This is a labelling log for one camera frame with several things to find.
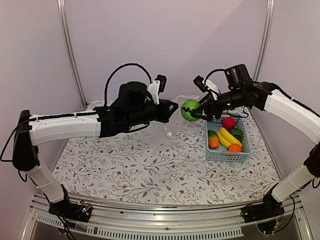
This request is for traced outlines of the green watermelon toy ball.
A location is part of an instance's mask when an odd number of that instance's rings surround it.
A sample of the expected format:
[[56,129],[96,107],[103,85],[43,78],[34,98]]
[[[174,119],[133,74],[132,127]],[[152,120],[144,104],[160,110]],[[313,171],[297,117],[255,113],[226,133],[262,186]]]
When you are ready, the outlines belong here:
[[192,116],[191,112],[196,110],[200,106],[201,104],[194,99],[187,100],[181,106],[181,110],[180,110],[181,116],[188,122],[197,121],[199,118]]

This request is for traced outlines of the clear zip top bag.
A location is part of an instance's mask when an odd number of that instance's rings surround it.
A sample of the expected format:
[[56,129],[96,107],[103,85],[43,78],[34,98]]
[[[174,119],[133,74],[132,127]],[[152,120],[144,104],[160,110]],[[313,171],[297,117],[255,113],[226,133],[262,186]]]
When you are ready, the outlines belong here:
[[199,95],[178,95],[171,101],[178,104],[178,109],[170,117],[168,123],[153,121],[148,130],[148,139],[152,145],[165,144],[174,139],[173,135],[184,125],[190,123],[181,115],[181,106],[187,100],[200,100]]

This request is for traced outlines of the red apple toy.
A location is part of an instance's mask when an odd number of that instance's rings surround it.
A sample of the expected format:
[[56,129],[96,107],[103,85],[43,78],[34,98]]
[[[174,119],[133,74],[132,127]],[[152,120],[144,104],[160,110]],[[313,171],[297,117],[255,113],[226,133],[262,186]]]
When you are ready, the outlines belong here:
[[233,117],[226,117],[222,120],[222,127],[229,131],[237,126],[236,120]]

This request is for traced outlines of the green orange carrot toy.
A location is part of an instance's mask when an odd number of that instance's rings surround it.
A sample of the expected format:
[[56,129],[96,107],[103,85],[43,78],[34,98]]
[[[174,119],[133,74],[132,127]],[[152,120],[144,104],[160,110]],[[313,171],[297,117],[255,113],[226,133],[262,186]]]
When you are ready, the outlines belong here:
[[208,130],[208,147],[212,150],[217,149],[220,146],[220,141],[217,133],[214,130]]

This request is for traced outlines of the dark green pepper toy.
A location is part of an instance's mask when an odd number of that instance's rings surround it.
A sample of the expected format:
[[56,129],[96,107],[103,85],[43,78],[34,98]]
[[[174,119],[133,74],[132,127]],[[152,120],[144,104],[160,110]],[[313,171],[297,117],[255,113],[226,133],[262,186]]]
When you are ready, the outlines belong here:
[[229,130],[230,134],[233,135],[238,141],[242,142],[244,133],[241,129],[239,128],[231,128]]

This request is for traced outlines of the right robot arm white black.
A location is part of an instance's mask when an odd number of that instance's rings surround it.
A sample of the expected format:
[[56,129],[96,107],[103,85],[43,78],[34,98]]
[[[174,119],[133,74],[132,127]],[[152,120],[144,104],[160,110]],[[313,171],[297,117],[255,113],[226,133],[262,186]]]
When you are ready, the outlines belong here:
[[228,92],[219,94],[215,84],[208,78],[197,76],[194,84],[207,95],[196,108],[181,109],[196,119],[212,121],[219,119],[224,111],[238,107],[256,107],[273,114],[305,134],[314,148],[303,165],[292,171],[276,184],[263,198],[258,213],[269,218],[278,210],[278,203],[302,189],[320,176],[320,116],[309,107],[285,93],[278,85],[270,82],[253,81],[244,64],[223,69],[228,82]]

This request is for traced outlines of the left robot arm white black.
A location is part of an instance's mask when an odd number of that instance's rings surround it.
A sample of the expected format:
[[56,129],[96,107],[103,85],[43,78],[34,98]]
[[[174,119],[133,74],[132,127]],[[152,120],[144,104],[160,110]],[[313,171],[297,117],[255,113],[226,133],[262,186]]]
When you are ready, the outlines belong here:
[[47,142],[80,137],[113,137],[132,132],[132,127],[146,128],[150,122],[168,123],[178,104],[159,98],[159,81],[150,86],[131,81],[122,84],[118,97],[110,106],[56,115],[20,113],[14,132],[12,164],[26,173],[63,216],[74,213],[74,205],[49,169],[40,163],[38,146]]

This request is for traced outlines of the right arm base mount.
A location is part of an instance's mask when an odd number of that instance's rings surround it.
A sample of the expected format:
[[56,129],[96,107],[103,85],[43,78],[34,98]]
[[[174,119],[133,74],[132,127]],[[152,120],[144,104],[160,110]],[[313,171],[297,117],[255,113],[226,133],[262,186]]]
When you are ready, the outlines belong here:
[[256,222],[257,229],[264,235],[273,235],[282,222],[285,213],[281,202],[263,200],[259,204],[248,204],[241,209],[240,215],[245,223]]

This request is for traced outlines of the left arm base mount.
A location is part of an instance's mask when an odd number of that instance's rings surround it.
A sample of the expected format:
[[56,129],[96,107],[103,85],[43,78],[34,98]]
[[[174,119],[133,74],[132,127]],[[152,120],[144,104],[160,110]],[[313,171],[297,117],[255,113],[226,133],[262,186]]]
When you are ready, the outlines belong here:
[[56,215],[60,218],[67,220],[74,220],[78,222],[88,223],[92,214],[92,205],[90,203],[84,203],[80,201],[78,203],[72,203],[67,199],[63,199],[57,203],[49,202],[48,212],[52,215]]

